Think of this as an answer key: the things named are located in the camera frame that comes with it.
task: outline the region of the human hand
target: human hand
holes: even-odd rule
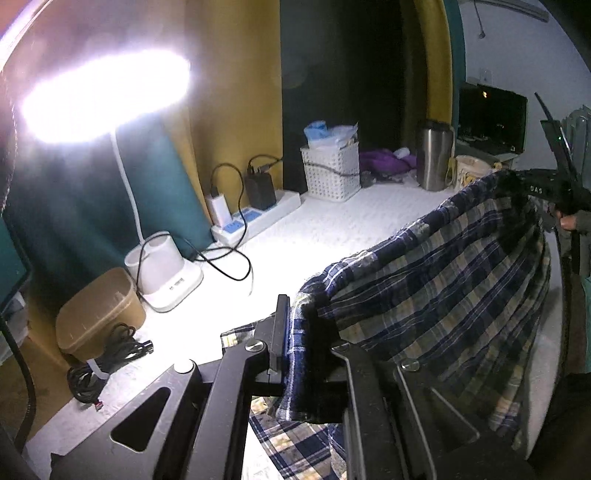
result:
[[[577,229],[577,216],[576,215],[563,215],[560,210],[555,210],[554,214],[558,220],[560,220],[560,226],[569,232],[573,232]]]

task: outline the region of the plastic bag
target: plastic bag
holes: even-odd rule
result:
[[[338,125],[328,128],[324,120],[312,122],[304,133],[308,139],[309,148],[345,148],[355,142],[357,125]]]

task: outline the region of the desk lamp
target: desk lamp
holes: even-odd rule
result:
[[[181,256],[168,232],[144,238],[115,131],[145,113],[181,100],[189,86],[189,74],[188,61],[167,50],[108,55],[39,83],[22,104],[28,126],[43,142],[87,142],[111,136],[139,240],[126,255],[125,265],[138,279],[143,298],[157,312],[175,308],[201,283],[203,272]]]

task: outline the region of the white basket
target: white basket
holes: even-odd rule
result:
[[[301,149],[301,157],[306,171],[308,194],[332,202],[344,202],[359,191],[359,144],[354,143],[340,150],[319,148]],[[308,165],[316,163],[341,173],[357,175],[343,177],[322,167]]]

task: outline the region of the white charger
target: white charger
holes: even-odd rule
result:
[[[226,197],[224,197],[223,193],[215,195],[216,193],[217,189],[214,187],[212,190],[214,196],[207,195],[205,197],[205,203],[207,204],[207,209],[214,225],[224,228],[226,225],[232,223],[232,215],[230,215]]]

